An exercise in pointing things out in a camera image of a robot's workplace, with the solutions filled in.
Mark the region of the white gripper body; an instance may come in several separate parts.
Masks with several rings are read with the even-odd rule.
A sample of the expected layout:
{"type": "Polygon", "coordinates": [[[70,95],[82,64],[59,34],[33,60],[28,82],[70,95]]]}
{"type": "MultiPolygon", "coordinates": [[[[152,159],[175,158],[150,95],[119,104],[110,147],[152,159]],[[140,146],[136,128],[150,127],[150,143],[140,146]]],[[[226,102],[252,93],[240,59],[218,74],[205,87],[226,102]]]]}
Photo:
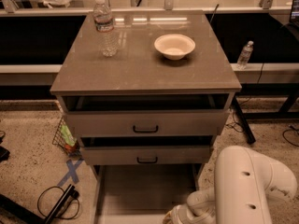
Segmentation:
{"type": "Polygon", "coordinates": [[[171,210],[173,224],[198,224],[198,215],[193,206],[180,204],[171,210]]]}

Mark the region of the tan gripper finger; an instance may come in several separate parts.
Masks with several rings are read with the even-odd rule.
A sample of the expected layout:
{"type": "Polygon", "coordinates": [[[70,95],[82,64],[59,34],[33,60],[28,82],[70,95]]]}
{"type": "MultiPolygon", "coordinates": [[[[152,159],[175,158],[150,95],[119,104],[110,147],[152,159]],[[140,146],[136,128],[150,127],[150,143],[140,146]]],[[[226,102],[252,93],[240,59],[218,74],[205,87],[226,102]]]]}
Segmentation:
{"type": "Polygon", "coordinates": [[[169,212],[166,213],[166,215],[165,215],[165,217],[163,219],[163,224],[173,224],[172,218],[171,218],[171,214],[172,214],[171,211],[169,211],[169,212]]]}

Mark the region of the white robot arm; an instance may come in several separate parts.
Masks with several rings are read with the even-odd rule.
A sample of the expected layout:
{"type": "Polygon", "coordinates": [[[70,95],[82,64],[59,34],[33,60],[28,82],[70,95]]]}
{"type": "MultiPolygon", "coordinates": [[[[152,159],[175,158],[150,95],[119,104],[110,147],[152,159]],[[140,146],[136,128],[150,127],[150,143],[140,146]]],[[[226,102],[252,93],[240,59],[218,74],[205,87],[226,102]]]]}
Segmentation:
{"type": "Polygon", "coordinates": [[[216,159],[214,186],[191,193],[163,224],[272,224],[269,206],[290,201],[296,191],[296,177],[287,165],[230,146],[216,159]]]}

